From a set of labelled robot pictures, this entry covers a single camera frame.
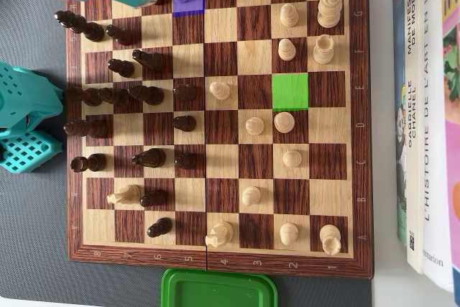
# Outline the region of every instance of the green plastic lid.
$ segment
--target green plastic lid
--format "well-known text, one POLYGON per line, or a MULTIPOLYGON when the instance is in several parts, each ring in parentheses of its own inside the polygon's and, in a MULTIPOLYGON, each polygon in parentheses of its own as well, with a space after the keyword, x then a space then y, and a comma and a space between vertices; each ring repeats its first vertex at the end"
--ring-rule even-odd
POLYGON ((277 291, 263 275, 168 269, 161 307, 276 307, 277 291))

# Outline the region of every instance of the green square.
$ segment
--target green square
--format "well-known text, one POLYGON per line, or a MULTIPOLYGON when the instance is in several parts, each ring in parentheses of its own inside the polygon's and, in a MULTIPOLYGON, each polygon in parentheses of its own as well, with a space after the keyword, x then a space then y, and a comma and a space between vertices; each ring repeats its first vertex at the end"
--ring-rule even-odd
POLYGON ((274 111, 308 109, 308 73, 272 75, 272 103, 274 111))

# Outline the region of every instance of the gray mat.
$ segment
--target gray mat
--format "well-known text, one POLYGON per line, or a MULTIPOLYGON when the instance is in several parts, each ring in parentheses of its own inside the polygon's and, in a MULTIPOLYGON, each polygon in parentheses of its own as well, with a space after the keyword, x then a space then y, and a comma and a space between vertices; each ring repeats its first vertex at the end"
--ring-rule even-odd
MULTIPOLYGON (((62 0, 0 0, 0 60, 65 87, 62 0)), ((64 141, 59 116, 42 123, 64 141)), ((65 155, 33 173, 0 168, 0 295, 106 307, 158 306, 164 269, 70 262, 65 253, 65 155)), ((279 306, 370 306, 371 281, 271 276, 279 306)))

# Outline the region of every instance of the chessboard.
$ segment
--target chessboard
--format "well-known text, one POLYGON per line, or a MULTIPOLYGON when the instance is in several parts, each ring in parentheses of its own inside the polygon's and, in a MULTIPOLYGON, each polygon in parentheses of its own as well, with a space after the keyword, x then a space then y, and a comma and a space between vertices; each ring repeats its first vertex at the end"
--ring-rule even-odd
POLYGON ((108 103, 87 106, 66 101, 67 120, 105 120, 106 137, 68 137, 68 257, 84 262, 162 265, 203 270, 291 275, 373 276, 372 156, 369 82, 369 0, 343 0, 340 22, 319 25, 319 0, 200 0, 198 8, 177 12, 172 0, 133 9, 112 0, 65 1, 65 9, 102 26, 129 29, 134 41, 122 46, 105 36, 91 42, 66 29, 68 88, 156 86, 164 100, 151 106, 136 100, 129 108, 108 103), (298 24, 280 23, 283 4, 299 13, 298 24), (313 59, 319 35, 335 43, 333 60, 313 59), (281 60, 278 44, 288 38, 296 56, 281 60), (159 52, 164 68, 152 73, 132 59, 134 49, 159 52), (107 68, 111 58, 134 64, 123 78, 107 68), (230 97, 219 101, 211 83, 226 83, 230 97), (173 96, 191 84, 193 101, 173 96), (281 111, 293 115, 294 129, 276 130, 281 111), (173 126, 191 115, 192 132, 173 126), (259 117, 261 135, 246 121, 259 117), (132 155, 150 148, 165 152, 159 168, 133 165, 132 155), (297 150, 301 164, 288 168, 283 154, 297 150), (191 152, 196 167, 183 170, 174 158, 191 152), (74 173, 75 156, 104 154, 106 168, 74 173), (126 185, 141 194, 167 193, 148 208, 109 204, 107 195, 126 185), (246 188, 261 191, 258 203, 242 203, 246 188), (147 236, 159 218, 172 230, 147 236), (206 246, 219 222, 234 235, 222 247, 206 246), (298 238, 286 245, 280 228, 296 225, 298 238), (323 251, 320 230, 340 231, 340 252, 323 251))

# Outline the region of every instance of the purple highlighted square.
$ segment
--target purple highlighted square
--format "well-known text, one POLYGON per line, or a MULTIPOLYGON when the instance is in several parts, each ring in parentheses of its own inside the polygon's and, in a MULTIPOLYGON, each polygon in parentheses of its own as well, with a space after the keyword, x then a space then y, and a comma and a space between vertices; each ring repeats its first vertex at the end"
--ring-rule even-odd
POLYGON ((204 13, 204 0, 187 0, 184 3, 172 0, 172 16, 189 16, 191 14, 204 13))

